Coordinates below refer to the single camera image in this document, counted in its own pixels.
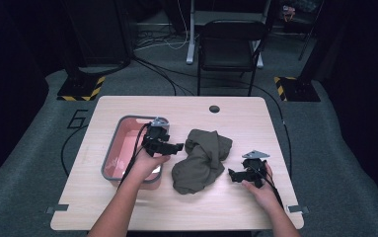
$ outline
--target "black curtain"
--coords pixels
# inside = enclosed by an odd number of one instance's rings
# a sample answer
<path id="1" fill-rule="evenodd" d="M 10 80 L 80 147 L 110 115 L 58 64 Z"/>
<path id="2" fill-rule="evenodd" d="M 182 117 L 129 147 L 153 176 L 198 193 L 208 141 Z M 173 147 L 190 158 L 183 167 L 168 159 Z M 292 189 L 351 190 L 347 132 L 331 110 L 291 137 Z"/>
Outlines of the black curtain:
<path id="1" fill-rule="evenodd" d="M 324 80 L 341 133 L 378 186 L 378 1 L 353 1 L 332 77 Z"/>
<path id="2" fill-rule="evenodd" d="M 44 103 L 45 76 L 62 68 L 47 31 L 39 1 L 0 0 L 0 166 Z"/>

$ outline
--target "small black circle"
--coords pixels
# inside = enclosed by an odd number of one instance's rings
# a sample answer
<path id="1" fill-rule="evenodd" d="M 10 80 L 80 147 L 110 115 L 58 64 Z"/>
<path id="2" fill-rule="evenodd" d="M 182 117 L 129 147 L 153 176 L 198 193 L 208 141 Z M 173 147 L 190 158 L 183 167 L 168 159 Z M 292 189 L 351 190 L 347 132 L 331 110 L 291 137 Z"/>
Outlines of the small black circle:
<path id="1" fill-rule="evenodd" d="M 212 113 L 219 113 L 220 111 L 220 108 L 218 106 L 211 106 L 209 107 L 209 110 L 212 112 Z"/>

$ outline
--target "forearm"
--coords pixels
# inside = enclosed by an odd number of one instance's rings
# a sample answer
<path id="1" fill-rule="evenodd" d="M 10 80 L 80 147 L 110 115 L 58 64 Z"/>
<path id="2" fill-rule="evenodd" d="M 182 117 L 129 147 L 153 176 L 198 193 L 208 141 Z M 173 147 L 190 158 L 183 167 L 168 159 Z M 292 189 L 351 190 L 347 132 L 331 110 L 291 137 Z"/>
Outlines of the forearm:
<path id="1" fill-rule="evenodd" d="M 286 212 L 284 212 L 279 204 L 269 208 L 266 212 L 272 224 L 272 232 L 274 237 L 300 236 L 296 227 L 294 227 Z"/>
<path id="2" fill-rule="evenodd" d="M 88 236 L 126 236 L 141 182 L 129 174 Z"/>

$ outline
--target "gray carpet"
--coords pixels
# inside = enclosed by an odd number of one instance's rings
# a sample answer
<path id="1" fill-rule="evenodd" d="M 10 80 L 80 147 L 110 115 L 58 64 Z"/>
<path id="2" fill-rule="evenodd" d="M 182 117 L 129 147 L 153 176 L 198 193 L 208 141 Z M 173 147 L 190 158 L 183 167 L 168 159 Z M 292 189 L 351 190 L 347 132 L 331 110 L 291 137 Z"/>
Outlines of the gray carpet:
<path id="1" fill-rule="evenodd" d="M 311 47 L 298 61 L 303 41 L 298 37 L 271 35 L 263 53 L 264 69 L 257 71 L 253 96 L 265 98 L 280 146 L 290 165 L 288 138 L 277 105 L 280 106 L 291 141 L 292 182 L 299 203 L 309 207 L 304 215 L 303 236 L 378 236 L 378 190 L 361 170 L 340 135 L 338 119 L 330 99 L 318 81 L 313 81 L 320 103 L 281 102 L 274 76 L 298 76 Z M 154 46 L 136 51 L 138 57 L 172 70 L 195 75 L 196 65 L 186 65 L 187 45 L 181 49 Z M 107 68 L 89 68 L 100 71 Z M 182 87 L 195 93 L 195 77 L 167 72 Z M 49 206 L 57 204 L 67 180 L 61 165 L 64 142 L 76 130 L 67 128 L 77 115 L 88 124 L 97 100 L 103 95 L 173 96 L 173 87 L 158 74 L 135 61 L 108 75 L 100 95 L 91 102 L 63 102 L 56 93 L 66 78 L 64 71 L 47 76 L 50 91 L 44 106 L 28 131 L 0 169 L 0 236 L 85 236 L 85 231 L 56 232 L 50 229 Z M 204 90 L 205 95 L 246 95 L 246 90 Z M 67 169 L 73 164 L 85 134 L 78 131 L 65 145 Z M 263 231 L 258 236 L 270 236 Z"/>

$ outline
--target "human hand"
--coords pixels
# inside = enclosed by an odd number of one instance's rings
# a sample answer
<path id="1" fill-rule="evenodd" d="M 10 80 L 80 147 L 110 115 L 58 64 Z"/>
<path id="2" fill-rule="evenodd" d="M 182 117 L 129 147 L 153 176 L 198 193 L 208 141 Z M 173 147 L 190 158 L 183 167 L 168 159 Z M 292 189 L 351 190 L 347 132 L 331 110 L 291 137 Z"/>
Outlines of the human hand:
<path id="1" fill-rule="evenodd" d="M 134 179 L 138 179 L 140 182 L 144 181 L 152 172 L 161 164 L 170 160 L 170 156 L 156 156 L 151 157 L 146 153 L 145 149 L 142 149 L 136 156 L 136 161 L 133 164 L 130 173 Z"/>
<path id="2" fill-rule="evenodd" d="M 266 178 L 272 182 L 272 170 L 269 167 L 268 163 L 265 162 L 265 167 L 267 171 Z M 274 191 L 272 190 L 271 185 L 266 182 L 264 179 L 262 179 L 264 182 L 264 185 L 261 188 L 257 188 L 250 182 L 243 180 L 242 185 L 251 193 L 254 195 L 254 198 L 256 198 L 257 203 L 265 210 L 269 211 L 272 208 L 276 208 L 277 206 L 280 207 L 280 204 L 277 201 L 277 198 L 275 197 Z"/>

